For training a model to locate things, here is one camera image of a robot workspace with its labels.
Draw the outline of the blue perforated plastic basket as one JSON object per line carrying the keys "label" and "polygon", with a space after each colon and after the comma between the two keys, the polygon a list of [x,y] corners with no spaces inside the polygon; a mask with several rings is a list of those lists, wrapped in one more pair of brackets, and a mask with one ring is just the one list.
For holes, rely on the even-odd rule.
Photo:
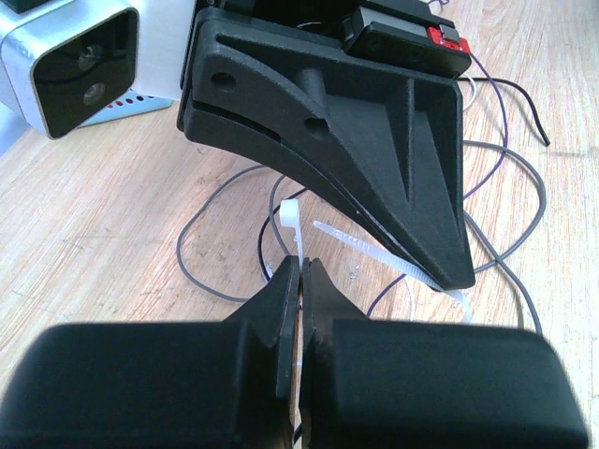
{"label": "blue perforated plastic basket", "polygon": [[81,124],[80,127],[117,121],[148,112],[168,109],[172,104],[173,101],[171,99],[139,94],[129,90]]}

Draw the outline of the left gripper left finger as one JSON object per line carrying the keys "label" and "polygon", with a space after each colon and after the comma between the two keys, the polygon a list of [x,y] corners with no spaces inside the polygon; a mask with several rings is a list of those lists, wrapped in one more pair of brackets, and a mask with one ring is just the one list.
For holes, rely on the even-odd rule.
{"label": "left gripper left finger", "polygon": [[300,264],[216,322],[54,326],[1,402],[5,448],[289,448]]}

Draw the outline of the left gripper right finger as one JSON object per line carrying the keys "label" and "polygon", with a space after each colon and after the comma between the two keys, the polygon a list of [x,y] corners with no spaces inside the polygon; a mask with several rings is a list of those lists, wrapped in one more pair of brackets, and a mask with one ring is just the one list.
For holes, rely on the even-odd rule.
{"label": "left gripper right finger", "polygon": [[560,358],[510,327],[368,318],[302,270],[306,448],[585,448]]}

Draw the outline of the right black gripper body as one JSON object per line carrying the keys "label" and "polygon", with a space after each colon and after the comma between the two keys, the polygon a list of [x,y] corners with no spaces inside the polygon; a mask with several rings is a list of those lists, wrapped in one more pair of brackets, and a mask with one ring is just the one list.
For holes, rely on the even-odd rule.
{"label": "right black gripper body", "polygon": [[200,2],[178,127],[303,185],[437,287],[467,288],[457,80],[471,62],[421,1]]}

